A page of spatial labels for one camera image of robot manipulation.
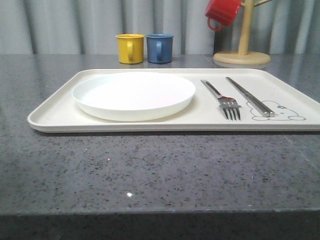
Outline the silver metal chopstick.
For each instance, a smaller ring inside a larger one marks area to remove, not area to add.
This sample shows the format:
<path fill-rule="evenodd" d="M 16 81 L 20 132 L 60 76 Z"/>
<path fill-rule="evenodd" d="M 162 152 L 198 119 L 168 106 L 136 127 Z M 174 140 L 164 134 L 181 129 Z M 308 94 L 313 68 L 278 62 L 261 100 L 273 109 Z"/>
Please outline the silver metal chopstick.
<path fill-rule="evenodd" d="M 262 101 L 258 100 L 250 92 L 244 89 L 240 84 L 238 84 L 228 76 L 226 77 L 226 80 L 230 82 L 235 87 L 235 89 L 245 98 L 246 106 L 249 108 L 252 119 L 262 121 L 275 116 L 275 113 L 270 108 L 268 108 Z"/>
<path fill-rule="evenodd" d="M 257 99 L 254 95 L 252 95 L 249 91 L 243 88 L 240 84 L 235 82 L 230 77 L 225 77 L 227 81 L 229 81 L 239 92 L 240 94 L 263 116 L 263 117 L 275 117 L 276 114 L 273 110 L 271 110 L 268 106 L 266 106 L 262 101 Z"/>

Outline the blue mug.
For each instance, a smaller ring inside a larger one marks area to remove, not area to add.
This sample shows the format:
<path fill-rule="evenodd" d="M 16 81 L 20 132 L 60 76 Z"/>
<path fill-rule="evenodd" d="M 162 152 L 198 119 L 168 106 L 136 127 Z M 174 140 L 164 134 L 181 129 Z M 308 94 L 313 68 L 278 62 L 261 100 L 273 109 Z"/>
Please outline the blue mug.
<path fill-rule="evenodd" d="M 173 56 L 173 38 L 171 34 L 148 34 L 146 36 L 148 62 L 170 63 Z"/>

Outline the red mug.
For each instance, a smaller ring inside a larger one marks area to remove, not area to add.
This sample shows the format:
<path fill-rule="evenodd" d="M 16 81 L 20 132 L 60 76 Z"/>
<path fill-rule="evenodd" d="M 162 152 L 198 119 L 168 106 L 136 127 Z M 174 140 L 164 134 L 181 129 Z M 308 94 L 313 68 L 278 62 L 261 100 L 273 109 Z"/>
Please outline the red mug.
<path fill-rule="evenodd" d="M 208 27 L 213 31 L 220 31 L 223 27 L 232 24 L 241 4 L 241 0 L 210 0 L 205 9 Z M 211 20 L 218 22 L 219 27 L 213 27 Z"/>

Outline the cream rabbit serving tray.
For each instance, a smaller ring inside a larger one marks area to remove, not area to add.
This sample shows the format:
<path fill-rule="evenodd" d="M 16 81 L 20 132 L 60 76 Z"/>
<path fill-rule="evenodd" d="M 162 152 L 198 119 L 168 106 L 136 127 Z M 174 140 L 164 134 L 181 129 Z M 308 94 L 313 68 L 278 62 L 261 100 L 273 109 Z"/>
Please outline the cream rabbit serving tray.
<path fill-rule="evenodd" d="M 319 131 L 320 104 L 266 71 L 250 68 L 162 68 L 191 81 L 196 88 L 191 103 L 182 111 L 165 118 L 140 122 L 119 122 L 96 118 L 83 112 L 72 97 L 79 83 L 116 69 L 88 69 L 69 81 L 33 110 L 30 126 L 45 133 L 160 132 L 160 131 Z M 226 80 L 230 77 L 275 112 L 275 117 L 252 119 L 247 101 Z M 201 80 L 209 81 L 223 95 L 240 104 L 240 118 L 227 121 L 218 101 Z"/>

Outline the yellow mug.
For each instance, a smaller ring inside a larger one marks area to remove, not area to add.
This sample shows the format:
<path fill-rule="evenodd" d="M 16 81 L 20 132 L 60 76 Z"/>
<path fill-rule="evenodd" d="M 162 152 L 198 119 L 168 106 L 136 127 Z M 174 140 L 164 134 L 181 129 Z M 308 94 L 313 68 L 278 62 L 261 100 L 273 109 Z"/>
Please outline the yellow mug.
<path fill-rule="evenodd" d="M 118 34 L 118 58 L 122 64 L 140 64 L 144 61 L 144 35 Z"/>

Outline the wooden mug tree stand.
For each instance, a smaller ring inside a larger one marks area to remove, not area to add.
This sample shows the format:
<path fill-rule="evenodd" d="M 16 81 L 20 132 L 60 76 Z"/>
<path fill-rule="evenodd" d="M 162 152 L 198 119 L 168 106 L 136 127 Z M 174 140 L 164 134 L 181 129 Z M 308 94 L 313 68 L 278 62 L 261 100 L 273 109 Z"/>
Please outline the wooden mug tree stand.
<path fill-rule="evenodd" d="M 262 52 L 249 51 L 250 33 L 253 21 L 254 8 L 269 0 L 245 0 L 241 5 L 244 7 L 243 21 L 239 38 L 238 50 L 220 51 L 213 55 L 213 60 L 217 63 L 230 65 L 252 65 L 262 66 L 271 62 L 271 57 Z"/>

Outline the white round plate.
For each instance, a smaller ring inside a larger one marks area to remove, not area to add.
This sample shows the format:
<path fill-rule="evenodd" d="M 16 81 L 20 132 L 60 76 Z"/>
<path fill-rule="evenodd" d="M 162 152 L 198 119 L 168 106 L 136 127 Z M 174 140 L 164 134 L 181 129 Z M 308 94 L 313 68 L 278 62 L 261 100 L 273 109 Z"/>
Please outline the white round plate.
<path fill-rule="evenodd" d="M 195 93 L 195 85 L 183 77 L 138 71 L 90 78 L 76 85 L 71 94 L 80 109 L 89 115 L 139 122 L 182 111 Z"/>

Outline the silver metal fork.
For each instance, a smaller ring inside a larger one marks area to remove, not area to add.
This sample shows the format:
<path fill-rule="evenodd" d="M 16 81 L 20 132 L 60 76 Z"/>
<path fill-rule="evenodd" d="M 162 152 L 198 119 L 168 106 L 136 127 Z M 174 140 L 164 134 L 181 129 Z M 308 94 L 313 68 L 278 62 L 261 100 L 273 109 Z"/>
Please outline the silver metal fork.
<path fill-rule="evenodd" d="M 232 98 L 222 95 L 209 81 L 205 79 L 200 80 L 216 97 L 219 107 L 221 108 L 222 112 L 227 121 L 240 121 L 241 114 L 240 114 L 240 105 L 238 102 Z"/>

